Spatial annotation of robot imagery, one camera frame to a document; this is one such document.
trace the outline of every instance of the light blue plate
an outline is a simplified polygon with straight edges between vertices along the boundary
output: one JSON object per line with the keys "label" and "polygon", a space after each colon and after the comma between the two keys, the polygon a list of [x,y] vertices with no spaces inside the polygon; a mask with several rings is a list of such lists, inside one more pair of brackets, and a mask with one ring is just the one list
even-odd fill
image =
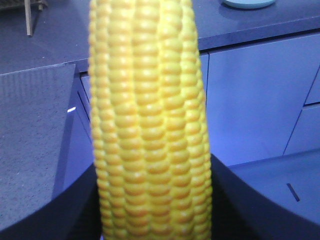
{"label": "light blue plate", "polygon": [[223,0],[223,2],[237,9],[259,9],[271,5],[276,0]]}

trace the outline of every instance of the gray countertop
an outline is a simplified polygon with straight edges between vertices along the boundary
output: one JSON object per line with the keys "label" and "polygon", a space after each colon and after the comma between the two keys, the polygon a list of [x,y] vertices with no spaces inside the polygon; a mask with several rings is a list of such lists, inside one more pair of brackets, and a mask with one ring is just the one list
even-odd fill
{"label": "gray countertop", "polygon": [[0,75],[0,231],[52,200],[74,72]]}
{"label": "gray countertop", "polygon": [[[33,37],[26,35],[24,9],[0,14],[0,74],[61,63],[86,72],[89,0],[48,0],[32,8]],[[238,10],[222,0],[194,0],[201,51],[320,28],[319,0],[276,0],[262,9]]]}
{"label": "gray countertop", "polygon": [[254,10],[231,8],[222,0],[195,0],[193,8],[200,50],[320,28],[319,0],[276,0]]}

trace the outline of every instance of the speckled countertop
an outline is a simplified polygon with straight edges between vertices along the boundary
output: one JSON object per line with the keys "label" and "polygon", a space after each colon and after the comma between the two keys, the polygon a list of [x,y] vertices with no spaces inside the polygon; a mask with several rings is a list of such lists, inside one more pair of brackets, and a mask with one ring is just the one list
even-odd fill
{"label": "speckled countertop", "polygon": [[206,50],[320,28],[319,0],[276,0],[240,10],[222,0],[194,0],[199,49]]}
{"label": "speckled countertop", "polygon": [[52,200],[74,71],[0,75],[0,231]]}
{"label": "speckled countertop", "polygon": [[[34,35],[26,35],[24,9],[0,14],[0,74],[72,62],[88,69],[90,0],[48,0],[32,9]],[[320,28],[319,0],[276,0],[256,10],[225,6],[222,0],[193,0],[199,49],[212,48]]]}

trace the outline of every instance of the blue cabinet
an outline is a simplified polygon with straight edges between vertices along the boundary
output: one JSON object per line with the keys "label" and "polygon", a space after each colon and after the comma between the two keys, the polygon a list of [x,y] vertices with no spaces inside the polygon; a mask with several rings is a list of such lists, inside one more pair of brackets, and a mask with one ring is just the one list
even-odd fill
{"label": "blue cabinet", "polygon": [[320,104],[305,107],[296,123],[285,154],[320,149]]}
{"label": "blue cabinet", "polygon": [[210,52],[211,152],[226,166],[284,154],[320,65],[320,34]]}
{"label": "blue cabinet", "polygon": [[320,70],[314,80],[314,84],[310,90],[309,96],[305,104],[320,103]]}

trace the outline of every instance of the yellow corn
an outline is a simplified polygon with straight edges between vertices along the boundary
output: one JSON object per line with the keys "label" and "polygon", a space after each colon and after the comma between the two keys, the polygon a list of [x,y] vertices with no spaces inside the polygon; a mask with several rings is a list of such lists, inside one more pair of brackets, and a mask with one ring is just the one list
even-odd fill
{"label": "yellow corn", "polygon": [[190,0],[92,0],[91,128],[107,240],[211,239],[205,94]]}

